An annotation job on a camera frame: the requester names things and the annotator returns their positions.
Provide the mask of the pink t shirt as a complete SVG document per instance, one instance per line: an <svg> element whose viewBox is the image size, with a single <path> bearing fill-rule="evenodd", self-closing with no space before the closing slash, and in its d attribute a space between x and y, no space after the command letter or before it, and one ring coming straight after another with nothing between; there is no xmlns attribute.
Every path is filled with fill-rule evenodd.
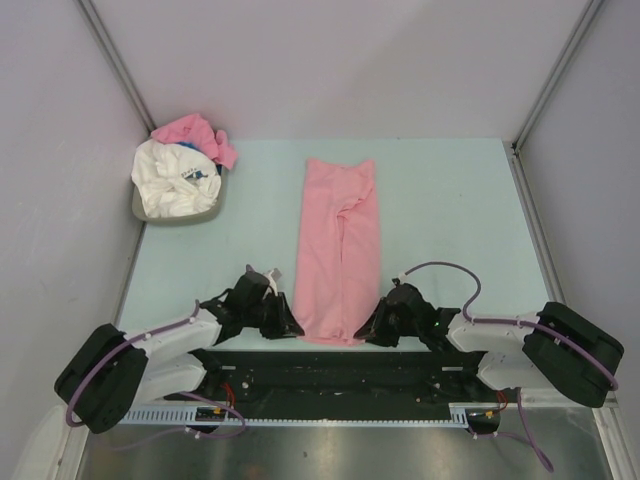
<svg viewBox="0 0 640 480"><path fill-rule="evenodd" d="M151 132L163 144L189 144L217 165L232 170L238 153L224 130L214 130L198 113L183 116Z"/></svg>
<svg viewBox="0 0 640 480"><path fill-rule="evenodd" d="M376 165L307 162L293 314L308 342L355 346L379 301Z"/></svg>

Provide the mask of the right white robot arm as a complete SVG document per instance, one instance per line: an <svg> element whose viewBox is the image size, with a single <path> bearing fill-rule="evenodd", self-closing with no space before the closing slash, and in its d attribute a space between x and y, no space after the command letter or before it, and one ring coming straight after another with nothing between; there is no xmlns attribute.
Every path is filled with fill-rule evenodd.
<svg viewBox="0 0 640 480"><path fill-rule="evenodd" d="M409 283L382 297L355 338L395 347L414 337L431 352L474 354L461 388L473 401L496 390L553 388L569 400L599 408L618 387L620 341L559 302L504 319L469 320L458 308L435 307Z"/></svg>

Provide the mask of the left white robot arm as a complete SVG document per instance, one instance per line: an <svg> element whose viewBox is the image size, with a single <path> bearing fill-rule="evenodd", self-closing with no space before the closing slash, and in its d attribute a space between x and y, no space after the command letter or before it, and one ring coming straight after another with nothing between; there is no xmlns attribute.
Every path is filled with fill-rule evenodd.
<svg viewBox="0 0 640 480"><path fill-rule="evenodd" d="M102 434L130 408L166 395L214 397L221 376L196 354L255 328L268 340L301 337L277 273L246 271L221 294L196 302L191 313L139 333L97 327L54 383L65 422Z"/></svg>

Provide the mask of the grey laundry basket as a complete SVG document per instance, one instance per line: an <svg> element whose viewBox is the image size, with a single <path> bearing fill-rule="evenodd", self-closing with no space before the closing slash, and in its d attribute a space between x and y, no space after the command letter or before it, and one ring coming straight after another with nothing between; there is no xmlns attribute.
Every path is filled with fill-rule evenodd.
<svg viewBox="0 0 640 480"><path fill-rule="evenodd" d="M133 186L133 193L131 199L131 210L133 215L143 222L151 225L163 226L163 227L179 227L179 226L192 226L202 223L206 223L215 219L222 210L223 204L226 198L227 184L228 184L228 170L224 167L219 168L219 174L221 178L220 190L214 204L206 211L194 213L191 215L179 216L179 217L149 217L143 208L142 198L137 186Z"/></svg>

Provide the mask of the white t shirt in basket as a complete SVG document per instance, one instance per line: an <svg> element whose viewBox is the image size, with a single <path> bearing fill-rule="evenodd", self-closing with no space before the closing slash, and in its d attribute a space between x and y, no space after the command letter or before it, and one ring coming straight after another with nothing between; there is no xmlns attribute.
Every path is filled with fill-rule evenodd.
<svg viewBox="0 0 640 480"><path fill-rule="evenodd" d="M208 210L216 201L221 178L201 152L153 139L135 151L131 179L149 217L179 217Z"/></svg>

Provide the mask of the blue garment in basket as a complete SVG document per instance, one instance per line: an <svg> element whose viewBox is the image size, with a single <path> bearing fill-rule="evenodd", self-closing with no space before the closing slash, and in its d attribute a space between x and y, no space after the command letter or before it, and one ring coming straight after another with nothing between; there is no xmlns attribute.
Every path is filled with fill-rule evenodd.
<svg viewBox="0 0 640 480"><path fill-rule="evenodd" d="M189 148L189 149L195 150L197 152L201 152L201 150L195 144L193 144L191 142L181 141L181 142L176 142L176 145L180 145L182 147Z"/></svg>

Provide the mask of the pink t shirt in basket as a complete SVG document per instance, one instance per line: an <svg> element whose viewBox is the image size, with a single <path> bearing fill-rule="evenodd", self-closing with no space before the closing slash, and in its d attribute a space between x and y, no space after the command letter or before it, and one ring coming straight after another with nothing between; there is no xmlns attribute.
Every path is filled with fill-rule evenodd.
<svg viewBox="0 0 640 480"><path fill-rule="evenodd" d="M232 170L238 153L224 130L214 130L198 113L183 116L151 132L163 144L189 144L217 165Z"/></svg>

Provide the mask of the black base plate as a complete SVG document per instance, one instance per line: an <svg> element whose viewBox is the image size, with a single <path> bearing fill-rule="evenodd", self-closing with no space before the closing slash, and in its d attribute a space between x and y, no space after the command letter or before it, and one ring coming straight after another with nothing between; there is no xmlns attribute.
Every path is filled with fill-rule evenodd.
<svg viewBox="0 0 640 480"><path fill-rule="evenodd" d="M489 387L477 377L479 353L428 351L193 352L206 376L198 393L228 385L239 402L268 393L399 394L429 402L513 401L511 387Z"/></svg>

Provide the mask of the aluminium rail frame right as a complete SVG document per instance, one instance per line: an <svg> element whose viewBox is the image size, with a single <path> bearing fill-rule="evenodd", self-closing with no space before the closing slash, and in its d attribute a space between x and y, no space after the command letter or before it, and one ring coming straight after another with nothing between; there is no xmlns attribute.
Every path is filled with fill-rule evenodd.
<svg viewBox="0 0 640 480"><path fill-rule="evenodd" d="M524 337L524 355L569 400L590 408L604 405L617 389L616 370L624 347L612 335L567 306L524 168L511 147L509 164L550 300L534 314Z"/></svg>

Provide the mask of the left corner aluminium post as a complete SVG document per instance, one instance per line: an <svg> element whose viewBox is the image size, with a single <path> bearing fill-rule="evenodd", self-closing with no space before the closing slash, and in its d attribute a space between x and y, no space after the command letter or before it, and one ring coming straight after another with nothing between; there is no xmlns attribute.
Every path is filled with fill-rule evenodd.
<svg viewBox="0 0 640 480"><path fill-rule="evenodd" d="M74 0L73 3L77 7L89 33L120 85L134 114L144 129L148 133L151 133L151 131L156 128L156 123L95 3L91 0Z"/></svg>

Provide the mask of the corner aluminium post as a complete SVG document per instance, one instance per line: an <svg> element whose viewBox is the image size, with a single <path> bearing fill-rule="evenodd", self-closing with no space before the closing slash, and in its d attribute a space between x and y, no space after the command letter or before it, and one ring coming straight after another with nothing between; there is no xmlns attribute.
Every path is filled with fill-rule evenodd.
<svg viewBox="0 0 640 480"><path fill-rule="evenodd" d="M77 7L89 33L120 85L134 114L144 129L148 133L151 133L151 131L156 128L156 123L95 3L91 0L74 0L73 3Z"/></svg>
<svg viewBox="0 0 640 480"><path fill-rule="evenodd" d="M542 118L553 95L568 73L572 62L607 4L608 1L606 0L589 0L586 2L524 121L511 141L511 149L516 155L521 152L537 123Z"/></svg>

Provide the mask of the right corner aluminium post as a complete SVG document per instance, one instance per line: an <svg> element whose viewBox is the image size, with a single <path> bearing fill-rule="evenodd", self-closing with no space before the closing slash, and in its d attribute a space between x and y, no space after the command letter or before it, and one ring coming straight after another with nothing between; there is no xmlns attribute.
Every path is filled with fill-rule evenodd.
<svg viewBox="0 0 640 480"><path fill-rule="evenodd" d="M511 141L511 149L516 155L521 152L537 123L542 118L553 95L568 73L572 62L607 4L608 1L606 0L589 0L586 2L524 121Z"/></svg>

